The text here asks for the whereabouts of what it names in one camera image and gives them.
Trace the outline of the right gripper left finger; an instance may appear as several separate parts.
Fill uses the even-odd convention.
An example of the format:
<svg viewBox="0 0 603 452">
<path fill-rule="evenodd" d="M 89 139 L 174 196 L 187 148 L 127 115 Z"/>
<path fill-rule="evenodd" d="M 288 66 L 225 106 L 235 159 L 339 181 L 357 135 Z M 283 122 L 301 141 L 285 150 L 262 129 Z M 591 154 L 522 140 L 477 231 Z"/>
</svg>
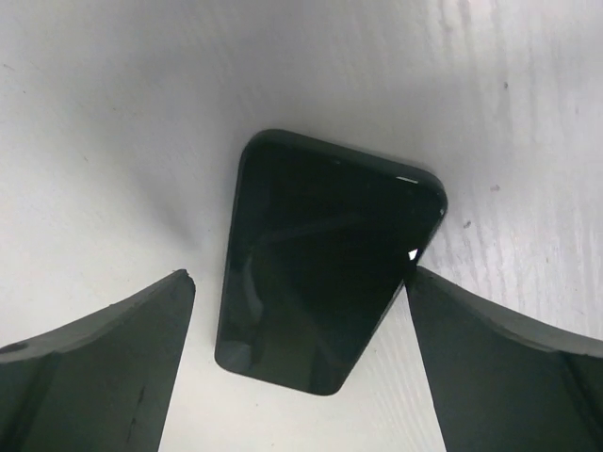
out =
<svg viewBox="0 0 603 452">
<path fill-rule="evenodd" d="M 177 270 L 1 349 L 4 451 L 156 451 L 195 298 Z"/>
</svg>

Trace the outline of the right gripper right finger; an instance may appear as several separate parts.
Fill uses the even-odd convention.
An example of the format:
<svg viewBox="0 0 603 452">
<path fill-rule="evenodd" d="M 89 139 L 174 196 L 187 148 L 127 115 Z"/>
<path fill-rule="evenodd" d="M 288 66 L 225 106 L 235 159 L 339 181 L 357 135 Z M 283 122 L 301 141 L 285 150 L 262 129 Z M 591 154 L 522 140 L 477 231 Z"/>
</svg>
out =
<svg viewBox="0 0 603 452">
<path fill-rule="evenodd" d="M 407 288 L 448 451 L 599 451 L 602 343 L 424 267 Z"/>
</svg>

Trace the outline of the black phone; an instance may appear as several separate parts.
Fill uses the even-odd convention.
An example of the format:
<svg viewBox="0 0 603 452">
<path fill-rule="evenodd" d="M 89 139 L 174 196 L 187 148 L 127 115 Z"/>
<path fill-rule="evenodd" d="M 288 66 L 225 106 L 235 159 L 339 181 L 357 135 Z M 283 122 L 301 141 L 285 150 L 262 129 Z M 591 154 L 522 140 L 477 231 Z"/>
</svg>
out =
<svg viewBox="0 0 603 452">
<path fill-rule="evenodd" d="M 245 146 L 214 357 L 316 396 L 343 386 L 448 210 L 415 165 L 269 129 Z"/>
</svg>

